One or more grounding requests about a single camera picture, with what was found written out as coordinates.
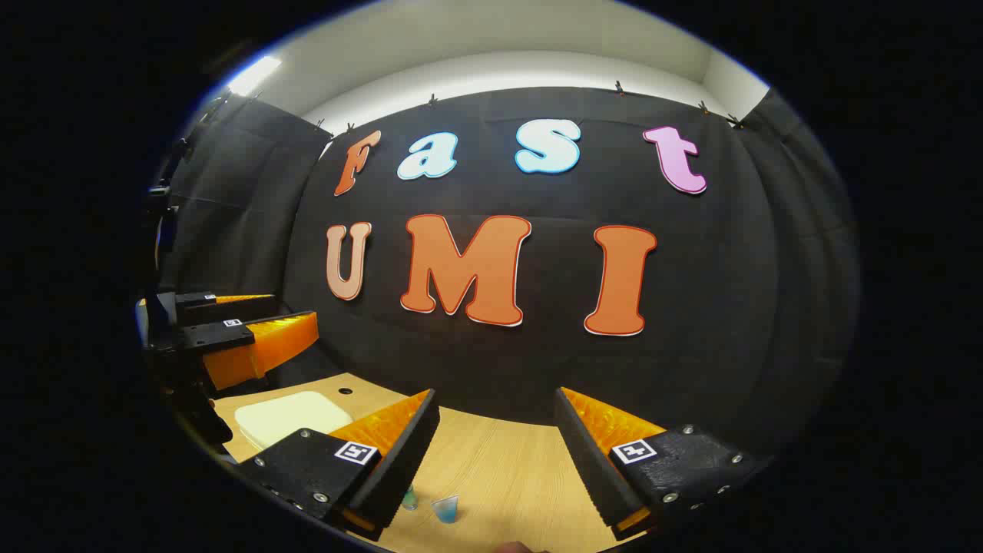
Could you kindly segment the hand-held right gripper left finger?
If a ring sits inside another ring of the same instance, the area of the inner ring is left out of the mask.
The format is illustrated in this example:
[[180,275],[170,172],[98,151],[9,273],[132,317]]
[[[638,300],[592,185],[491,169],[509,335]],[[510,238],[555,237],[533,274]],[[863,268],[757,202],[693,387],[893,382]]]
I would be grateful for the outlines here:
[[237,476],[337,531],[372,541],[390,526],[440,421],[434,389],[329,433],[300,428],[237,465]]

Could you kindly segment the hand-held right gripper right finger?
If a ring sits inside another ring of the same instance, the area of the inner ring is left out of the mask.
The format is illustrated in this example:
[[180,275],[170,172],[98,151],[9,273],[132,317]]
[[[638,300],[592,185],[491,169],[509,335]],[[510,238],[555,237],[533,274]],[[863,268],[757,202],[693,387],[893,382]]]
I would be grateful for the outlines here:
[[617,540],[692,525],[773,463],[699,425],[656,425],[565,386],[554,393],[554,420]]

